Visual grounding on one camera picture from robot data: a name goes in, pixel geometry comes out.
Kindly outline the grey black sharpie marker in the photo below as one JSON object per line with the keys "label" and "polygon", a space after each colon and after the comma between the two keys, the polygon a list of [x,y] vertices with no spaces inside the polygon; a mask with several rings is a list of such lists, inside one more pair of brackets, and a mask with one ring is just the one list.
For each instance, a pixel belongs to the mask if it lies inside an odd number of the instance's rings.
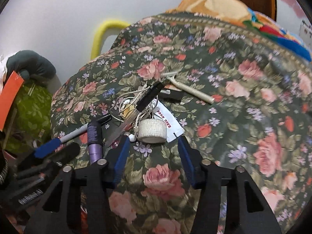
{"label": "grey black sharpie marker", "polygon": [[[112,120],[112,116],[111,116],[111,114],[108,113],[108,114],[106,114],[106,115],[104,115],[104,116],[102,116],[102,117],[100,117],[94,121],[98,122],[100,125],[104,125],[111,120]],[[80,128],[78,128],[78,129],[70,132],[69,134],[59,138],[58,144],[64,144],[64,143],[70,141],[71,139],[74,139],[74,138],[80,136],[81,134],[85,133],[87,131],[87,127],[89,124],[91,124],[91,122],[84,124]]]}

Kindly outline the white small tube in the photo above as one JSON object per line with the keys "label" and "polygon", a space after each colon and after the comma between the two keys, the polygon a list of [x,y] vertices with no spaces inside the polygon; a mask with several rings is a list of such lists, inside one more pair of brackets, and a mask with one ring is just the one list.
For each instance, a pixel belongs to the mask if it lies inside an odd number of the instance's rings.
{"label": "white small tube", "polygon": [[160,119],[165,122],[168,143],[173,142],[184,133],[183,127],[176,120],[175,116],[160,101],[158,101],[153,113],[156,119]]}

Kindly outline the grey disposable razor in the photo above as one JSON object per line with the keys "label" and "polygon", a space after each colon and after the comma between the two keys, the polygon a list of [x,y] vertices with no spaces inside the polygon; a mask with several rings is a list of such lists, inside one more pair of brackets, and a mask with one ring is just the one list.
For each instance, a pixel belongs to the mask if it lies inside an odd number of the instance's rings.
{"label": "grey disposable razor", "polygon": [[212,96],[205,94],[205,93],[201,92],[200,90],[197,90],[193,87],[185,85],[184,83],[182,83],[180,81],[177,81],[175,79],[175,76],[178,73],[179,73],[179,71],[165,72],[165,73],[162,73],[160,75],[160,77],[168,79],[176,88],[178,88],[182,91],[185,91],[185,92],[197,97],[198,99],[200,99],[206,103],[209,103],[212,105],[215,102],[215,99]]}

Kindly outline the purple cosmetic tube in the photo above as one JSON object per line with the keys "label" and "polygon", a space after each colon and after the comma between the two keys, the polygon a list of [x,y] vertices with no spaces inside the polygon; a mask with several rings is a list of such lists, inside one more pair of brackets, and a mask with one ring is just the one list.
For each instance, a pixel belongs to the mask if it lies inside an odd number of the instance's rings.
{"label": "purple cosmetic tube", "polygon": [[87,145],[90,164],[103,157],[102,127],[97,121],[92,121],[87,126]]}

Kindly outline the green floral fabric bag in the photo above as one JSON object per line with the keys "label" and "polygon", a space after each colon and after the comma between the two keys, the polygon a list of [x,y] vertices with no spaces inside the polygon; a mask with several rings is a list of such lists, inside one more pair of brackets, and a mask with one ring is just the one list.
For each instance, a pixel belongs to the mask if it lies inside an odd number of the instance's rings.
{"label": "green floral fabric bag", "polygon": [[19,155],[49,141],[51,100],[52,94],[45,86],[35,80],[26,81],[8,114],[1,147]]}

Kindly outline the white gauze tape roll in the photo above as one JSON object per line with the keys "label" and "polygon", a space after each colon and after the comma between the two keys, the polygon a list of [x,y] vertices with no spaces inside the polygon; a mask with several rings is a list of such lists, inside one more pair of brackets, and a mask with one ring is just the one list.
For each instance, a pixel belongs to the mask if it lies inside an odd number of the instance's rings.
{"label": "white gauze tape roll", "polygon": [[138,126],[137,138],[148,144],[164,143],[167,140],[167,126],[160,119],[144,119]]}

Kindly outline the orange red cardboard strip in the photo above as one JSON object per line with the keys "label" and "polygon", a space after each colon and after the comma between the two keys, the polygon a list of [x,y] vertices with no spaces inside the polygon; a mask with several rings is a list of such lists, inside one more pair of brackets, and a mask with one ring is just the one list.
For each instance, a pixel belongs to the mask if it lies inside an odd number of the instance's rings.
{"label": "orange red cardboard strip", "polygon": [[14,99],[18,91],[20,90],[21,86],[23,85],[24,80],[23,78],[13,71],[8,78],[7,83],[5,84],[3,91],[1,93],[1,100],[0,100],[0,130],[1,132],[4,129],[4,125],[10,111],[10,108],[13,104]]}

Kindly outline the dark floral bedspread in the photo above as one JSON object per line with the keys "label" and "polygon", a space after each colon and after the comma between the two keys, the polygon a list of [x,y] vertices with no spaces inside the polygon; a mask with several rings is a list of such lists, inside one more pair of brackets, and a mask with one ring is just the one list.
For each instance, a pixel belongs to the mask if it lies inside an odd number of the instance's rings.
{"label": "dark floral bedspread", "polygon": [[108,136],[126,97],[173,71],[215,99],[165,104],[190,145],[219,166],[244,166],[289,231],[311,199],[311,62],[254,30],[186,12],[130,25],[54,94],[53,136],[112,113]]}

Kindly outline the dark green plush cloth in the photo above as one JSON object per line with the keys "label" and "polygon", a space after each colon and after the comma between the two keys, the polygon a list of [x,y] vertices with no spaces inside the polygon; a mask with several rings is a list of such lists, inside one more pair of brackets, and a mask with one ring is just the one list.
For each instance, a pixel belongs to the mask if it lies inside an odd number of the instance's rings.
{"label": "dark green plush cloth", "polygon": [[30,78],[52,79],[56,75],[56,68],[45,57],[32,50],[21,50],[4,59],[7,68],[5,82],[16,72],[25,81]]}

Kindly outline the yellow foam tube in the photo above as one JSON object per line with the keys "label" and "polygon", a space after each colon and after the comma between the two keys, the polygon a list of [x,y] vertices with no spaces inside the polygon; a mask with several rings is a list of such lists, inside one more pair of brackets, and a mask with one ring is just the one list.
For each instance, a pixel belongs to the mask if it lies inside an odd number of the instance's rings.
{"label": "yellow foam tube", "polygon": [[97,28],[94,38],[93,38],[93,44],[91,47],[91,54],[90,54],[90,59],[94,59],[98,57],[101,54],[102,46],[103,46],[103,41],[105,39],[105,34],[107,31],[110,30],[122,30],[124,28],[127,28],[130,24],[121,21],[121,20],[105,20],[104,22],[101,23],[101,25]]}

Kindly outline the orange colourful blanket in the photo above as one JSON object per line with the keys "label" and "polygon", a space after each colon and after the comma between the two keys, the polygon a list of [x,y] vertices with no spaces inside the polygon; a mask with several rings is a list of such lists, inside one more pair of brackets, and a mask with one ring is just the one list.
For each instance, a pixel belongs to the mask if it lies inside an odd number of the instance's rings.
{"label": "orange colourful blanket", "polygon": [[260,33],[311,62],[311,51],[291,32],[280,27],[273,19],[254,11],[239,0],[182,0],[168,13],[190,12],[219,19]]}

